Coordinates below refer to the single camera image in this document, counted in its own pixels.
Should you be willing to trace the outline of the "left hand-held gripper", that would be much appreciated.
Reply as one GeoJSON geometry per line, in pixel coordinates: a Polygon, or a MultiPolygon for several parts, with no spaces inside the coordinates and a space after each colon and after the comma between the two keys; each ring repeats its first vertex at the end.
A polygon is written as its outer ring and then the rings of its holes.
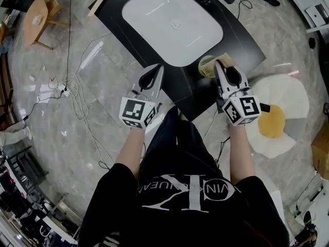
{"type": "Polygon", "coordinates": [[[146,129],[158,112],[159,96],[164,74],[162,64],[153,64],[137,72],[131,88],[121,99],[119,119],[130,128],[146,129]]]}

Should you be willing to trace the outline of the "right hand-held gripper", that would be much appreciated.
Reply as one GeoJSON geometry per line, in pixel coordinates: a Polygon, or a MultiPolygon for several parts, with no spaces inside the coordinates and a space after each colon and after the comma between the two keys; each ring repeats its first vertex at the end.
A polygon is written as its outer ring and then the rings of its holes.
{"type": "Polygon", "coordinates": [[[225,114],[231,125],[246,125],[261,116],[259,100],[253,94],[245,73],[237,65],[225,68],[216,60],[214,74],[217,111],[225,114]]]}

